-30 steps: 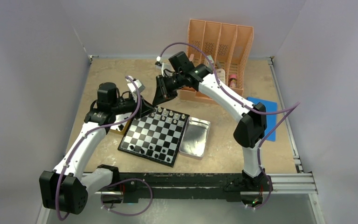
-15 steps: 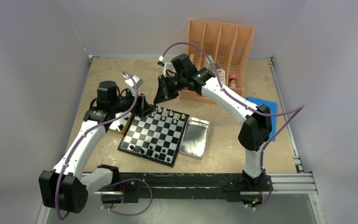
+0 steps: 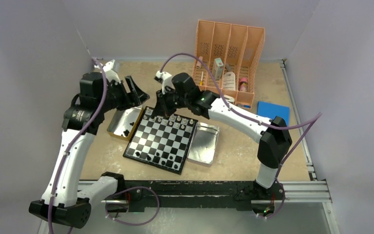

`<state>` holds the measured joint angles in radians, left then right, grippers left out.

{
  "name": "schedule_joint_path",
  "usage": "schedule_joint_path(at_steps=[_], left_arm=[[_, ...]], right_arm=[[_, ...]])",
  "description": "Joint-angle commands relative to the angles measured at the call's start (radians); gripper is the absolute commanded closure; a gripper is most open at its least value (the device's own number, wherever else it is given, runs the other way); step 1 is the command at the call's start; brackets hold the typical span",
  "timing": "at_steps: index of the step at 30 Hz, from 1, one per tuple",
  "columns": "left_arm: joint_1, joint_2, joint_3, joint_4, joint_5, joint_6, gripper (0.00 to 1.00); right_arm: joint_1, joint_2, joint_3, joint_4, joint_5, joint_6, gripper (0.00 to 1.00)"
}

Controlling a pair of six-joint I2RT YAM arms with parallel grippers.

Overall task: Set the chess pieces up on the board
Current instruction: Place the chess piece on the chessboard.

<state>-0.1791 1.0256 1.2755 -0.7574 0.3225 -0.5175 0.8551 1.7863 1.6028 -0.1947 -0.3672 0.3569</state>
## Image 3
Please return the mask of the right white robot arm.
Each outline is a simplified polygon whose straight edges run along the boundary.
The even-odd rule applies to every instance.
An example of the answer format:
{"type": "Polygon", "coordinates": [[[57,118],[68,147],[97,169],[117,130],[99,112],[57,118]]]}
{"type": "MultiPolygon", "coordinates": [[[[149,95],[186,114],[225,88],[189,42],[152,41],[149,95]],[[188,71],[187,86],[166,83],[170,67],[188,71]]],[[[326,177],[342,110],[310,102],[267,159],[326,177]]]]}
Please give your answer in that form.
{"type": "Polygon", "coordinates": [[[156,92],[153,116],[170,117],[186,108],[196,116],[224,123],[246,134],[259,145],[257,157],[261,165],[255,179],[255,195],[266,198],[272,194],[281,161],[292,145],[283,118],[261,117],[224,101],[215,92],[202,91],[187,73],[173,76],[157,71],[154,79],[162,87],[156,92]]]}

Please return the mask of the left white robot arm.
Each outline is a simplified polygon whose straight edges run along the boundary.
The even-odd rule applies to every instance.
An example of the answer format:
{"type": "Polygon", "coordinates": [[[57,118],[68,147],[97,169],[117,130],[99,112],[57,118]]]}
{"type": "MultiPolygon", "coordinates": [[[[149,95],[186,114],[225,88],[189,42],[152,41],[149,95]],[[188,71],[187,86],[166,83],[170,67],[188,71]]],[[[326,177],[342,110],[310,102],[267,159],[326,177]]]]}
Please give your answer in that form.
{"type": "Polygon", "coordinates": [[[105,113],[125,111],[149,99],[131,76],[125,81],[104,79],[100,72],[83,75],[80,91],[65,111],[61,146],[50,182],[41,199],[32,201],[29,212],[49,223],[83,228],[92,209],[111,196],[121,199],[126,192],[123,175],[105,172],[84,190],[78,184],[86,155],[105,119],[105,113]]]}

